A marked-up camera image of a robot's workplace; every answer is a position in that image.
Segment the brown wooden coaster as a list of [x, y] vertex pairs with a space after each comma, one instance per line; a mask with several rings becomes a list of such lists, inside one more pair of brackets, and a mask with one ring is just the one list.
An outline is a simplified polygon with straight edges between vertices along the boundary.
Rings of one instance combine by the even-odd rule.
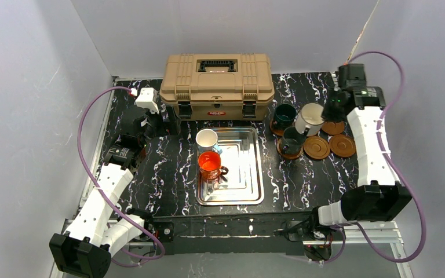
[[285, 158], [285, 159], [290, 159], [290, 160], [298, 159], [298, 158], [301, 157], [302, 154], [304, 153], [303, 146], [301, 146], [299, 152], [297, 152], [297, 153], [295, 153], [295, 154], [291, 154], [291, 155], [290, 155], [290, 154], [285, 154], [285, 153], [283, 153], [283, 151], [281, 150], [281, 144], [282, 144], [282, 140], [279, 138], [279, 139], [277, 140], [277, 143], [276, 143], [276, 149], [277, 149], [278, 154], [279, 154], [281, 157]]
[[329, 147], [332, 153], [341, 158], [348, 158], [356, 153], [356, 145], [352, 137], [337, 134], [330, 138]]
[[277, 120], [272, 119], [269, 123], [269, 128], [274, 135], [282, 136], [286, 127], [283, 127]]
[[319, 137], [308, 137], [303, 144], [304, 152], [312, 159], [321, 160], [330, 154], [329, 143]]
[[345, 122], [324, 122], [321, 130], [329, 136], [339, 135], [342, 134], [345, 130]]

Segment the cream cup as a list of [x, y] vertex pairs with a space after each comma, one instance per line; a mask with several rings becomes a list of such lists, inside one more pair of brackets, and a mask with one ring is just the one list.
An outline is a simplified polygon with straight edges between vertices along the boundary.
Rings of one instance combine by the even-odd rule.
[[325, 122], [323, 110], [324, 107], [318, 103], [305, 104], [297, 115], [294, 127], [303, 136], [316, 135]]

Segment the teal cup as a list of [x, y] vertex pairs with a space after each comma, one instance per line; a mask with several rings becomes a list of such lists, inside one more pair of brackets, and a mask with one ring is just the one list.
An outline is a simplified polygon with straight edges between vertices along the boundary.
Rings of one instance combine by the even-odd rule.
[[271, 126], [275, 130], [285, 130], [293, 125], [296, 115], [297, 111], [292, 105], [278, 105], [275, 109]]

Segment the dark grey cup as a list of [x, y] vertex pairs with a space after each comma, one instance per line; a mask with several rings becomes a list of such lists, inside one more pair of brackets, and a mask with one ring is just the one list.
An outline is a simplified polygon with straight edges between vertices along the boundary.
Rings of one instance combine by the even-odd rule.
[[305, 139], [306, 136], [299, 133], [294, 126], [288, 127], [283, 132], [279, 149], [284, 155], [297, 155], [302, 151]]

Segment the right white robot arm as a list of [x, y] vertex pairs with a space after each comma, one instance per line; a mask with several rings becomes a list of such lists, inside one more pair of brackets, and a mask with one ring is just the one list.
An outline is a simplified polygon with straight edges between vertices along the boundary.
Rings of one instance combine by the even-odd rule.
[[383, 91], [368, 86], [363, 64], [345, 64], [329, 94], [322, 117], [328, 122], [346, 121], [351, 128], [358, 160], [357, 187], [339, 201], [317, 209], [322, 226], [358, 221], [391, 221], [412, 199], [387, 160], [390, 150], [382, 113]]

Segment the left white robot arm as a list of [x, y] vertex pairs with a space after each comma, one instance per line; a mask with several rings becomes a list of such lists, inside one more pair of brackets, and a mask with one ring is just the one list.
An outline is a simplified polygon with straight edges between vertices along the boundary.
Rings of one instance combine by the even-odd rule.
[[131, 208], [123, 213], [117, 202], [146, 157], [147, 141], [178, 134], [174, 116], [165, 122], [156, 105], [126, 110], [119, 133], [105, 153], [95, 189], [63, 233], [55, 233], [49, 247], [58, 270], [78, 277], [104, 277], [112, 257], [128, 242], [148, 236], [161, 255], [165, 249], [155, 236], [151, 213]]

